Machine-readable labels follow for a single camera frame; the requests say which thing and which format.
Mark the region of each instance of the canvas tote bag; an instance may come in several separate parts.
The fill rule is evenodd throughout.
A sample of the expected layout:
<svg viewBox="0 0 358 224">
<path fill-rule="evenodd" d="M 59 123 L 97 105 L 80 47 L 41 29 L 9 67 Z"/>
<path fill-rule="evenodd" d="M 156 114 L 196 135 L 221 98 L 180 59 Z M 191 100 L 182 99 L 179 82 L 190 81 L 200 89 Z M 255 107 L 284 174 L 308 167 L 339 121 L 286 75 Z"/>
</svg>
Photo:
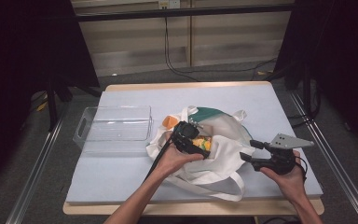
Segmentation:
<svg viewBox="0 0 358 224">
<path fill-rule="evenodd" d="M 166 180 L 197 194 L 234 202 L 240 201 L 245 192 L 243 180 L 236 172 L 245 163 L 240 157 L 240 152 L 252 156 L 255 151 L 249 144 L 252 139 L 251 135 L 241 125 L 245 117 L 244 110 L 228 115 L 214 108 L 186 107 L 181 113 L 169 115 L 162 122 L 158 127 L 156 137 L 146 147 L 147 154 L 152 160 L 157 157 L 165 144 L 165 133 L 173 130 L 179 121 L 195 124 L 200 135 L 212 137 L 209 157 L 202 161 L 185 164 Z M 216 189 L 206 189 L 202 186 L 228 178 L 231 178 L 238 186 L 238 193 L 226 193 Z"/>
</svg>

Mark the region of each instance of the clear plastic container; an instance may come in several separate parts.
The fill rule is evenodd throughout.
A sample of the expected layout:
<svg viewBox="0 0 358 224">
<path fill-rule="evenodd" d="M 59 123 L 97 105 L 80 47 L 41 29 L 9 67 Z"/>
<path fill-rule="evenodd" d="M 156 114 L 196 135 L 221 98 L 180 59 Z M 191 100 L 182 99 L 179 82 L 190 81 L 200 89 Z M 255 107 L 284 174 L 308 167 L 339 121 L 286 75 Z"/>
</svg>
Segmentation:
<svg viewBox="0 0 358 224">
<path fill-rule="evenodd" d="M 85 152 L 144 154 L 151 127 L 147 105 L 87 107 L 73 139 Z"/>
</svg>

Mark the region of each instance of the metal rail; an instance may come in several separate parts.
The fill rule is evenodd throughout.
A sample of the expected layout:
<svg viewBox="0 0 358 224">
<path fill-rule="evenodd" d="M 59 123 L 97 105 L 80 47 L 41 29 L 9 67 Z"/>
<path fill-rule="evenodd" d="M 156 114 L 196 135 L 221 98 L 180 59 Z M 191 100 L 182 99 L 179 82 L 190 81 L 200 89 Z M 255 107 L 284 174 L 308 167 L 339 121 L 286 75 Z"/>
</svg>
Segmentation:
<svg viewBox="0 0 358 224">
<path fill-rule="evenodd" d="M 303 108 L 303 102 L 300 96 L 297 93 L 292 92 L 291 97 L 298 112 L 304 116 L 303 119 L 309 120 L 308 116 L 306 116 L 306 111 Z M 316 144 L 318 145 L 319 149 L 324 154 L 324 157 L 329 164 L 330 168 L 332 169 L 334 175 L 336 176 L 338 183 L 341 185 L 342 189 L 344 190 L 345 194 L 347 195 L 348 199 L 350 200 L 353 208 L 358 214 L 358 188 L 353 184 L 350 177 L 348 176 L 345 169 L 342 167 L 341 163 L 339 162 L 336 154 L 334 153 L 333 149 L 328 144 L 327 140 L 324 138 L 321 130 L 319 129 L 318 125 L 313 121 L 307 122 L 307 126 L 310 130 L 310 133 L 313 135 Z"/>
<path fill-rule="evenodd" d="M 39 157 L 37 158 L 36 163 L 34 164 L 34 168 L 21 191 L 21 195 L 19 196 L 16 203 L 14 204 L 14 207 L 11 210 L 10 215 L 8 216 L 6 224 L 19 224 L 22 222 L 22 219 L 24 218 L 25 212 L 28 208 L 28 205 L 31 202 L 32 197 L 34 196 L 34 191 L 36 189 L 37 183 L 39 182 L 40 176 L 42 175 L 43 169 L 48 160 L 48 155 L 50 154 L 50 151 L 53 149 L 55 140 L 57 139 L 57 136 L 60 132 L 60 128 L 62 126 L 62 120 L 68 111 L 68 107 L 69 107 L 69 103 L 63 104 L 63 109 L 60 118 L 57 124 L 55 125 L 54 129 L 52 130 L 52 132 L 48 134 L 45 144 L 43 145 L 42 150 L 40 151 Z"/>
<path fill-rule="evenodd" d="M 157 9 L 144 11 L 113 12 L 113 13 L 90 13 L 78 14 L 75 16 L 52 16 L 38 18 L 36 21 L 48 22 L 80 22 L 80 21 L 118 21 L 133 19 L 185 17 L 185 16 L 206 16 L 222 14 L 241 14 L 241 13 L 260 13 L 260 12 L 280 12 L 292 11 L 295 9 L 309 10 L 319 6 L 316 3 L 309 4 L 276 4 L 276 5 L 256 5 L 245 7 L 189 7 L 176 9 Z"/>
</svg>

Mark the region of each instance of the white table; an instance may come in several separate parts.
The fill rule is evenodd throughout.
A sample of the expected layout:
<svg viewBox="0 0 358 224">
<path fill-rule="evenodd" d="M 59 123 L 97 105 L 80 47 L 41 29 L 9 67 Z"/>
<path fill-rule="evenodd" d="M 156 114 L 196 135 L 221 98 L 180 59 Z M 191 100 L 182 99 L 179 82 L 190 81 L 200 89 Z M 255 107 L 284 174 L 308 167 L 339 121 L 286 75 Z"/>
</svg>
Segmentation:
<svg viewBox="0 0 358 224">
<path fill-rule="evenodd" d="M 166 115 L 179 112 L 188 105 L 213 107 L 228 114 L 244 109 L 248 114 L 244 125 L 254 139 L 269 142 L 277 133 L 294 135 L 268 82 L 109 86 L 103 93 L 100 106 L 110 105 L 151 105 L 155 126 L 159 125 Z M 257 150 L 254 156 L 267 158 L 269 153 L 266 150 Z M 151 163 L 147 157 L 95 158 L 82 154 L 63 211 L 70 215 L 111 214 L 139 187 Z M 114 173 L 109 170 L 112 167 L 122 169 Z M 164 183 L 151 204 L 146 207 L 144 215 L 257 216 L 296 213 L 293 206 L 282 197 L 276 184 L 261 173 L 253 171 L 250 164 L 243 165 L 240 174 L 245 177 L 247 186 L 241 202 L 224 202 L 201 197 Z M 322 190 L 310 168 L 306 190 L 318 214 L 321 214 L 324 211 L 320 200 Z"/>
</svg>

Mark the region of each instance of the gray floor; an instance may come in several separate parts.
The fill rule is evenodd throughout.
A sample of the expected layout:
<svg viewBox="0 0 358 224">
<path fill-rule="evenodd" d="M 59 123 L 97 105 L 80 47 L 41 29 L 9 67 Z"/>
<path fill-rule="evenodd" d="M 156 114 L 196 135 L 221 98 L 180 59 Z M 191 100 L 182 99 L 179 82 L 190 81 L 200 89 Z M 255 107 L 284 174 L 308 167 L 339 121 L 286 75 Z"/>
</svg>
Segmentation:
<svg viewBox="0 0 358 224">
<path fill-rule="evenodd" d="M 195 68 L 208 72 L 188 74 L 199 81 L 234 81 L 250 80 L 253 71 L 228 72 L 227 70 L 245 70 L 252 68 L 256 63 L 237 63 Z M 273 64 L 261 70 L 270 70 Z M 147 82 L 189 82 L 187 77 L 179 77 L 169 70 L 147 72 L 117 77 L 101 77 L 103 90 L 107 85 L 114 83 L 147 83 Z M 272 82 L 282 107 L 288 116 L 297 115 L 298 111 L 293 104 L 290 93 L 285 90 L 282 80 Z M 22 223 L 102 223 L 106 216 L 67 216 L 62 212 L 62 204 L 66 191 L 71 183 L 72 173 L 75 169 L 80 149 L 72 141 L 74 129 L 86 106 L 97 105 L 98 98 L 72 89 L 74 100 L 68 105 L 68 111 L 60 134 L 48 156 L 45 169 L 29 202 Z M 59 103 L 59 110 L 65 106 Z M 293 124 L 302 121 L 291 119 Z M 328 100 L 323 97 L 322 106 L 316 122 L 323 131 L 327 141 L 332 146 L 339 161 L 358 188 L 358 136 L 347 131 L 345 120 L 338 114 Z M 24 124 L 21 139 L 17 150 L 13 151 L 10 160 L 6 163 L 0 174 L 0 223 L 5 223 L 11 209 L 19 197 L 22 187 L 31 173 L 34 163 L 39 156 L 48 136 L 48 111 L 46 108 L 40 112 L 32 111 Z M 306 125 L 295 128 L 298 137 L 312 139 Z M 305 149 L 307 158 L 318 180 L 324 188 L 322 201 L 325 212 L 322 219 L 325 223 L 358 223 L 358 214 L 353 208 L 345 191 L 339 185 L 333 171 L 327 165 L 324 155 L 317 147 Z M 260 223 L 269 217 L 260 217 Z M 246 217 L 219 217 L 205 219 L 185 219 L 177 217 L 143 217 L 140 223 L 250 223 Z"/>
</svg>

